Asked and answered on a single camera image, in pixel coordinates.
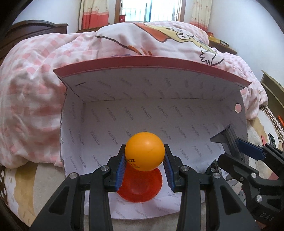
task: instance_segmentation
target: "orange ping pong ball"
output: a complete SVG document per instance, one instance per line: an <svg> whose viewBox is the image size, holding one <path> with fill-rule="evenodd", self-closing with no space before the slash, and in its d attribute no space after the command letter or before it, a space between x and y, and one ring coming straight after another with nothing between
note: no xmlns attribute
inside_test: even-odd
<svg viewBox="0 0 284 231"><path fill-rule="evenodd" d="M125 158L136 170L151 171L157 168L165 156L161 139L150 132L140 132L132 136L125 146Z"/></svg>

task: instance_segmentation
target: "black phone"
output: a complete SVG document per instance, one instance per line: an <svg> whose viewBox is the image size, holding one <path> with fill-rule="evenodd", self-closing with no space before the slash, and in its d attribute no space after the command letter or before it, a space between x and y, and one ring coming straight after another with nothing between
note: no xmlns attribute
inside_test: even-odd
<svg viewBox="0 0 284 231"><path fill-rule="evenodd" d="M270 144L271 144L274 148L276 148L275 139L274 139L273 135L271 135L271 134L269 133L269 134L268 134L268 137L269 137L269 142L270 142Z"/></svg>

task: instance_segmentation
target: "red and cream curtain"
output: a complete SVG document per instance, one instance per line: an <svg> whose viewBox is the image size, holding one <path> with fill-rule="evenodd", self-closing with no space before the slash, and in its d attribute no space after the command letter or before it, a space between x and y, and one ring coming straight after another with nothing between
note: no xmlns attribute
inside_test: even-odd
<svg viewBox="0 0 284 231"><path fill-rule="evenodd" d="M108 0L81 0L79 30L108 24Z"/></svg>
<svg viewBox="0 0 284 231"><path fill-rule="evenodd" d="M212 0L194 0L190 24L207 32Z"/></svg>

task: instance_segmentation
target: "dark wooden headboard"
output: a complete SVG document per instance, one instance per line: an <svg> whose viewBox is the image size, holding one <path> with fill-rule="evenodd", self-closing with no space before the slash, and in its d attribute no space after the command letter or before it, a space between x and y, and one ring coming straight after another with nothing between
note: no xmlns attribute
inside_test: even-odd
<svg viewBox="0 0 284 231"><path fill-rule="evenodd" d="M54 24L42 20L27 20L15 23L7 32L5 38L0 41L0 65L5 56L18 42L41 34L67 33L68 24Z"/></svg>

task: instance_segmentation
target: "blue gripper pad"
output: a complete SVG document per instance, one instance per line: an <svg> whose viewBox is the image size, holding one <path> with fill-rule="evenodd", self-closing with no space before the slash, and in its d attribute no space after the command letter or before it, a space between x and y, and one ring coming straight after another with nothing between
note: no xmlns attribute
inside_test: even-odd
<svg viewBox="0 0 284 231"><path fill-rule="evenodd" d="M258 147L252 143L249 143L241 138L237 138L237 145L239 151L255 160L264 160L265 154L261 147Z"/></svg>

